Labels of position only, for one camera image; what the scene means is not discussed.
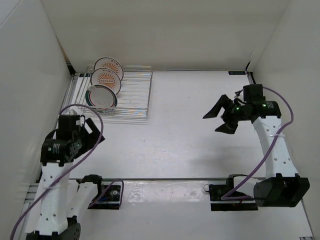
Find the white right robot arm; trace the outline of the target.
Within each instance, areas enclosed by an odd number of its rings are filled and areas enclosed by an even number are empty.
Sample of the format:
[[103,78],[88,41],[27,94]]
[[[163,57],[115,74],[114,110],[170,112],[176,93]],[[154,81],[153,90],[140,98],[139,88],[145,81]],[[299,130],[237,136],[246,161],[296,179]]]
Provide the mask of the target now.
[[290,159],[277,102],[267,101],[258,93],[244,95],[243,100],[231,100],[224,94],[203,118],[215,118],[220,110],[224,110],[223,124],[216,132],[233,135],[240,121],[250,121],[263,158],[251,173],[231,175],[218,199],[254,200],[259,207],[295,207],[310,188],[310,182],[299,175]]

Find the green rimmed white plate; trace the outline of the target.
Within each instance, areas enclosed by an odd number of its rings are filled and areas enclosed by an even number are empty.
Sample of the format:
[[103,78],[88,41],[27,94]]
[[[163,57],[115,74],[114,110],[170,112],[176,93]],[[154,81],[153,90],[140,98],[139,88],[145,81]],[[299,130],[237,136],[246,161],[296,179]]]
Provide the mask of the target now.
[[89,86],[85,92],[85,100],[90,107],[102,113],[110,113],[118,105],[118,98],[114,91],[102,84]]

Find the orange sunburst plate front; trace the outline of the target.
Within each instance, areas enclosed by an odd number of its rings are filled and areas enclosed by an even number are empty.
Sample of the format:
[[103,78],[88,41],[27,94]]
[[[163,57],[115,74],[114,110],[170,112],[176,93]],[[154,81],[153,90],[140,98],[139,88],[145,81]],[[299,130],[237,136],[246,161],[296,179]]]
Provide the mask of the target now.
[[110,88],[116,95],[121,91],[120,77],[111,69],[98,68],[90,76],[91,85],[103,85]]

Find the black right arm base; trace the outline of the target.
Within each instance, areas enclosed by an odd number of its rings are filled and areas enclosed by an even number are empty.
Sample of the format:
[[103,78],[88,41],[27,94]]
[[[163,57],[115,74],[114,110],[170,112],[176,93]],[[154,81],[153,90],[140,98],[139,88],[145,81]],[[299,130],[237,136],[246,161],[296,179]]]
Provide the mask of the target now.
[[255,201],[242,192],[235,191],[222,200],[227,192],[235,187],[235,177],[245,177],[243,174],[231,174],[224,181],[218,183],[207,183],[203,186],[203,191],[209,194],[210,210],[212,212],[243,212],[257,211],[258,206]]

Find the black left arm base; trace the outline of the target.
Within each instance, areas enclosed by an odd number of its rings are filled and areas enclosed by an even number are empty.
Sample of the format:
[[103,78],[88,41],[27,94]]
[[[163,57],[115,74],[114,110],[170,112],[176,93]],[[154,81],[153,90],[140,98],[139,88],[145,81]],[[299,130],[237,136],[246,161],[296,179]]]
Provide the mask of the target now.
[[101,193],[92,200],[90,210],[119,210],[124,195],[125,183],[122,179],[115,179],[108,185],[101,186]]

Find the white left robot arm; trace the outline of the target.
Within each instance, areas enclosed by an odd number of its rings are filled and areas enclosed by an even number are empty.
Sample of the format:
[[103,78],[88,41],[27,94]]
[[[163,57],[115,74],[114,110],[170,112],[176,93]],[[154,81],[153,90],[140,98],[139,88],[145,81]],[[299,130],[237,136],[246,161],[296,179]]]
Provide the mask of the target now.
[[68,169],[74,160],[104,141],[91,118],[81,123],[82,115],[60,115],[58,128],[50,132],[41,147],[42,187],[40,210],[28,240],[78,240],[80,220],[94,200],[105,194],[102,177],[89,174],[78,181],[75,197],[67,202]]

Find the orange sunburst plate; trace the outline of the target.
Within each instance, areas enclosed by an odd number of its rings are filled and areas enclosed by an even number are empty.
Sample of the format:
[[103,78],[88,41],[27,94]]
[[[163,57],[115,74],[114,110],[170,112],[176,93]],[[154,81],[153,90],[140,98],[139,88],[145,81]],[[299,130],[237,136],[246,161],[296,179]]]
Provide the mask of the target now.
[[93,65],[93,69],[107,68],[114,71],[120,80],[123,80],[124,70],[122,65],[112,57],[101,57]]
[[110,88],[116,95],[121,91],[120,77],[111,69],[98,68],[90,76],[91,85],[103,85]]

